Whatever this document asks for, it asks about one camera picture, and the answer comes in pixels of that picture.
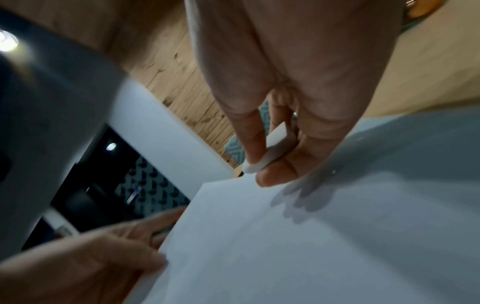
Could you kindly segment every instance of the wooden wall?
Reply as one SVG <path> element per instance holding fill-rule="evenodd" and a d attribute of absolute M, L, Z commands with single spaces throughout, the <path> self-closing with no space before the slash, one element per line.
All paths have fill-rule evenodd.
<path fill-rule="evenodd" d="M 233 128 L 195 62 L 182 0 L 0 0 L 0 7 L 111 58 L 238 166 L 223 150 Z"/>

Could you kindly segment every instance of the patterned fabric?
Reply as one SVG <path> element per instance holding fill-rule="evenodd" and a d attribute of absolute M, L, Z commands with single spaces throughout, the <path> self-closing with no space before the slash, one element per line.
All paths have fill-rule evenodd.
<path fill-rule="evenodd" d="M 149 216 L 190 203 L 183 193 L 143 157 L 138 158 L 135 166 L 115 189 L 115 194 L 127 201 L 137 186 L 141 187 L 141 192 L 132 204 L 134 212 L 139 215 Z"/>
<path fill-rule="evenodd" d="M 265 132 L 268 134 L 270 130 L 270 112 L 269 104 L 265 101 L 259 108 L 261 120 L 265 126 Z M 239 164 L 242 164 L 245 161 L 245 151 L 242 148 L 239 140 L 236 135 L 233 135 L 232 138 L 225 144 L 225 151 Z"/>

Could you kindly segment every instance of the eraser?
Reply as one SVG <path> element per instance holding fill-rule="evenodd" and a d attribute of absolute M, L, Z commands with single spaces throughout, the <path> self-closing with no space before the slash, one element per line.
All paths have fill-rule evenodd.
<path fill-rule="evenodd" d="M 295 133 L 290 126 L 282 122 L 266 137 L 266 153 L 261 160 L 253 165 L 245 160 L 242 164 L 242 171 L 244 173 L 257 173 L 290 151 L 296 144 Z"/>

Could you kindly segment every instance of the paper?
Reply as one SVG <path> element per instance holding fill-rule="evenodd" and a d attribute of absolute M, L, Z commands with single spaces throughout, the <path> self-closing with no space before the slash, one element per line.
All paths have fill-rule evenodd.
<path fill-rule="evenodd" d="M 126 303 L 476 303 L 480 109 L 362 121 L 315 174 L 205 184 Z"/>

